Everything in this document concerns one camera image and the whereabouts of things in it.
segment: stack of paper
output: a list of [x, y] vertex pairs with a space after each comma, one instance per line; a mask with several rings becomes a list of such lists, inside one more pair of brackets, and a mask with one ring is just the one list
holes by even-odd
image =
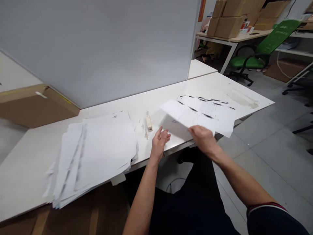
[[127, 171], [137, 157], [137, 139], [127, 112], [70, 124], [60, 156], [47, 174], [44, 194], [62, 208], [99, 184]]
[[187, 128], [200, 125], [228, 138], [233, 132], [236, 110], [228, 102], [183, 95], [167, 101], [161, 109]]

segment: person's right hand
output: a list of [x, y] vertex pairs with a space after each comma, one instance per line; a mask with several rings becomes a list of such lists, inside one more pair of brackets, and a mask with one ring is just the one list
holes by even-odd
[[222, 149], [217, 145], [212, 131], [203, 126], [192, 126], [188, 128], [188, 131], [191, 133], [198, 148], [209, 158], [215, 160], [214, 157], [222, 151]]

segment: chair backrest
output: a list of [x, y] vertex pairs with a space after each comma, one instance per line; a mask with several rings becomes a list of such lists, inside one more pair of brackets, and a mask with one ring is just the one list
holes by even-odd
[[256, 53], [271, 54], [298, 28], [300, 21], [282, 21], [256, 48]]

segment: person's left hand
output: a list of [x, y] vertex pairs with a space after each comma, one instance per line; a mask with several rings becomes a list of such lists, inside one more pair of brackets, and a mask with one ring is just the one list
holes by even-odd
[[170, 140], [171, 134], [167, 134], [168, 130], [162, 131], [162, 126], [156, 132], [152, 140], [152, 149], [150, 159], [159, 163], [163, 157], [165, 144]]

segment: red stripe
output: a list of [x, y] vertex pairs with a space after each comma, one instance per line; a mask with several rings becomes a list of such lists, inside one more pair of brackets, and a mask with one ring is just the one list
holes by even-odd
[[252, 210], [253, 208], [259, 207], [259, 206], [263, 206], [263, 205], [272, 205], [272, 206], [277, 206], [285, 211], [287, 211], [284, 207], [282, 207], [280, 204], [275, 203], [275, 202], [268, 202], [268, 203], [262, 203], [262, 204], [257, 204], [257, 205], [252, 205], [249, 206], [247, 209], [247, 214], [250, 212], [250, 210]]

